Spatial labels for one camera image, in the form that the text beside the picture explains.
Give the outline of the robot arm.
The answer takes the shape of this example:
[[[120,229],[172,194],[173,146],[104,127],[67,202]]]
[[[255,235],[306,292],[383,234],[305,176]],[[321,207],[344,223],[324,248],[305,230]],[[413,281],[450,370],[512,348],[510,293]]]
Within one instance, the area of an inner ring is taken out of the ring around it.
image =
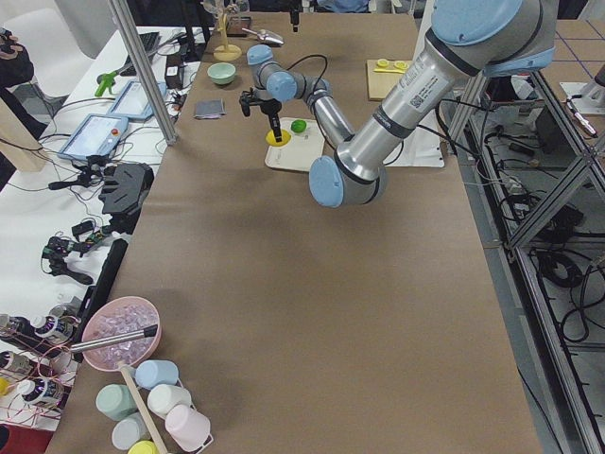
[[[251,94],[261,101],[303,100],[328,142],[330,156],[309,170],[309,189],[325,207],[366,204],[387,186],[386,158],[458,81],[479,73],[504,77],[547,67],[554,56],[556,1],[437,1],[423,51],[359,131],[354,131],[321,77],[285,69],[263,44],[251,47]]]

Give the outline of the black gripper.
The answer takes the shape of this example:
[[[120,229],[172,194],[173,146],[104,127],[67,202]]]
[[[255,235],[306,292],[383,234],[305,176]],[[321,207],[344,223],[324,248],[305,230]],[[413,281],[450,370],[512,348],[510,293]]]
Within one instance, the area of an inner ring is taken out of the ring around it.
[[[294,32],[299,31],[300,25],[300,1],[291,0],[289,6],[289,17],[292,30]],[[282,142],[283,133],[281,129],[281,123],[279,118],[280,102],[273,98],[266,90],[254,89],[254,102],[257,107],[260,108],[261,112],[268,116],[270,125],[269,138],[273,142]]]

